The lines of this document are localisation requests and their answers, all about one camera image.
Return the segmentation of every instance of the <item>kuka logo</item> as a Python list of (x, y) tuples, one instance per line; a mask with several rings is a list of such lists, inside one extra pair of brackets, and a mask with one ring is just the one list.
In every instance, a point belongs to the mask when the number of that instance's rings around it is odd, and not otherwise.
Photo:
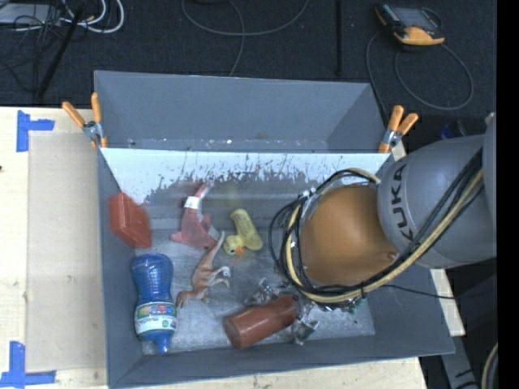
[(395, 215), (395, 219), (397, 221), (397, 226), (400, 229), (400, 233), (403, 237), (407, 238), (410, 242), (413, 241), (413, 231), (408, 226), (407, 217), (405, 216), (404, 208), (401, 205), (402, 197), (401, 188), (402, 188), (402, 171), (404, 167), (407, 165), (402, 165), (392, 176), (393, 181), (397, 182), (396, 186), (391, 186), (391, 206), (392, 213)]

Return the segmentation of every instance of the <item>brown toy dinosaur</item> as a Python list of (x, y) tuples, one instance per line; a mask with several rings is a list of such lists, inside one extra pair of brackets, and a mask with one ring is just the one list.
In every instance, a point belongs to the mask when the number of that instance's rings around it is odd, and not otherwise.
[(195, 268), (193, 276), (191, 277), (191, 284), (193, 289), (191, 291), (181, 291), (177, 295), (178, 308), (182, 308), (187, 300), (191, 300), (193, 298), (202, 300), (203, 302), (209, 302), (209, 288), (220, 282), (224, 283), (227, 288), (229, 287), (229, 281), (227, 280), (227, 278), (230, 277), (229, 267), (212, 267), (212, 261), (214, 260), (214, 257), (220, 249), (224, 239), (225, 232), (222, 232), (216, 245), (208, 250), (204, 257), (200, 260)]

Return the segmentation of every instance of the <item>plastic bottle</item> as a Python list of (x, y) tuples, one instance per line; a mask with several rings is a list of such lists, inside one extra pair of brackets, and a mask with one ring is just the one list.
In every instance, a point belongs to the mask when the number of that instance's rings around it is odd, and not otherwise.
[(243, 247), (250, 250), (260, 250), (263, 247), (261, 236), (245, 209), (235, 209), (230, 214), (230, 218), (238, 234), (230, 235), (225, 239), (223, 248), (227, 254), (243, 254)]
[(144, 254), (131, 264), (139, 292), (135, 307), (135, 332), (142, 341), (152, 341), (159, 353), (167, 353), (177, 330), (177, 307), (171, 296), (173, 264), (163, 254)]
[(279, 297), (266, 306), (248, 307), (224, 320), (230, 343), (238, 350), (277, 333), (292, 324), (298, 316), (291, 296)]

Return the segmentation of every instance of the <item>red sponge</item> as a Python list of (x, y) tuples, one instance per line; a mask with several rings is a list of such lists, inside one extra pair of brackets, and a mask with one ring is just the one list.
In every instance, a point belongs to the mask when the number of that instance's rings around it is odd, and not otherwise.
[(112, 232), (134, 248), (149, 248), (152, 233), (144, 208), (124, 192), (110, 197), (108, 201)]

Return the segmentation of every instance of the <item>red cylinder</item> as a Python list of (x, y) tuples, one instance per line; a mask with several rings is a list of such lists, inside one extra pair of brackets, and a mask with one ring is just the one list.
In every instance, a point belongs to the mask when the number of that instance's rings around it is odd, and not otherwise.
[(297, 315), (294, 299), (284, 296), (266, 306), (249, 307), (227, 318), (224, 329), (231, 344), (241, 350), (288, 327)]

